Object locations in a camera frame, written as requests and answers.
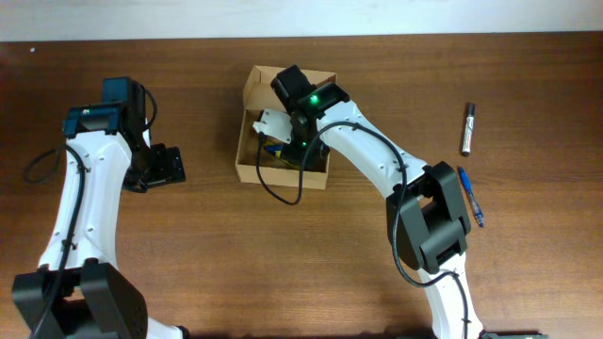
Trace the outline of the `cardboard box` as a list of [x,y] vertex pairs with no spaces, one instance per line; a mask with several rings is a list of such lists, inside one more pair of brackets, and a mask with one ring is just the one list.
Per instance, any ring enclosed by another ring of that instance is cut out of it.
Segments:
[[[242,183],[260,184],[255,168],[259,137],[253,128],[253,123],[262,120],[261,115],[265,108],[285,112],[270,86],[270,82],[276,74],[284,69],[254,65],[243,89],[244,111],[235,162],[236,172]],[[307,69],[301,69],[301,71],[311,84],[337,83],[336,73]],[[303,176],[303,187],[326,189],[329,165],[330,156],[326,155],[319,159],[314,167],[306,169]],[[298,171],[264,150],[260,154],[260,173],[269,186],[294,187],[298,185]]]

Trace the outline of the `white whiteboard marker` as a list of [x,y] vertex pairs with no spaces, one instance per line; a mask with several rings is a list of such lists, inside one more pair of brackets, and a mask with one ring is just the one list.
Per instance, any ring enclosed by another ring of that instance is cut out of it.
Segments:
[[461,148],[462,156],[469,156],[471,153],[471,140],[473,137],[473,129],[475,122],[475,105],[468,103],[466,105],[466,117],[464,124],[464,138]]

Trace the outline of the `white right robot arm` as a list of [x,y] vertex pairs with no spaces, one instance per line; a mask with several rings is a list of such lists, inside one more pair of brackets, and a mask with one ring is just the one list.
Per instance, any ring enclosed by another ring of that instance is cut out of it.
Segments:
[[344,155],[385,199],[395,265],[426,292],[434,336],[483,337],[465,275],[471,221],[455,169],[406,153],[345,90],[311,83],[296,65],[278,72],[270,86],[288,116],[281,157],[305,171],[331,150]]

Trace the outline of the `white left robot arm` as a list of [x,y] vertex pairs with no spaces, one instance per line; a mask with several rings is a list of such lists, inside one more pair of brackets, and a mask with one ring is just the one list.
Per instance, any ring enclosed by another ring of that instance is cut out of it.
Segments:
[[33,338],[185,339],[183,326],[148,314],[144,296],[118,270],[116,227],[123,191],[185,181],[180,151],[153,144],[154,97],[128,77],[107,78],[99,103],[72,107],[65,141],[53,151],[66,163],[57,220],[38,268],[19,274],[12,300]]

